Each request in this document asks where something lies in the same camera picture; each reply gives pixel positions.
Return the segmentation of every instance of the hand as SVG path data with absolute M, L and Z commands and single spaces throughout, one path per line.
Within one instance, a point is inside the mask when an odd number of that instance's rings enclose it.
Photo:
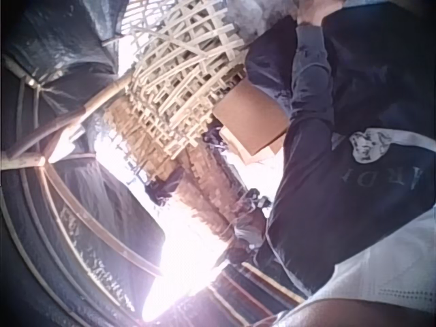
M 321 26 L 325 17 L 342 9 L 345 0 L 300 0 L 297 23 Z

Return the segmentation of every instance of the sleeve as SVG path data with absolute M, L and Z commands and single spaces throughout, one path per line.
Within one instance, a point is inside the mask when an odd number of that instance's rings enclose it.
M 296 28 L 292 67 L 290 128 L 285 139 L 285 170 L 313 165 L 331 152 L 334 112 L 331 68 L 321 27 Z

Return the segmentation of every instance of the bamboo lattice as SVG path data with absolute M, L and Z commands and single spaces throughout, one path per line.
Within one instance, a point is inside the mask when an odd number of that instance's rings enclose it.
M 146 142 L 174 159 L 207 130 L 215 104 L 244 75 L 244 46 L 223 22 L 221 0 L 131 1 L 122 31 L 133 36 L 130 106 L 115 119 L 132 155 L 145 166 Z M 129 139 L 132 130 L 146 134 Z

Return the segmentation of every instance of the cardboard box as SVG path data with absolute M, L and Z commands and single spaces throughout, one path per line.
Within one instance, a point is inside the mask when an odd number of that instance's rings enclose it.
M 277 141 L 289 124 L 278 103 L 248 79 L 236 85 L 217 104 L 213 114 L 250 156 Z
M 246 166 L 274 157 L 283 147 L 283 142 L 285 140 L 285 134 L 283 134 L 280 138 L 268 146 L 265 146 L 255 155 L 250 155 L 245 147 L 238 141 L 238 139 L 227 127 L 223 127 L 219 134 L 223 138 L 224 142 L 228 144 L 229 150 L 235 155 L 238 155 Z

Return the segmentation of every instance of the striped fabric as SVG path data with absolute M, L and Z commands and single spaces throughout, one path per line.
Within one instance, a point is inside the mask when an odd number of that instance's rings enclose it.
M 155 326 L 250 326 L 305 300 L 283 278 L 280 265 L 270 265 L 268 270 L 267 275 L 249 262 L 238 268 L 229 265 L 206 289 L 173 305 Z

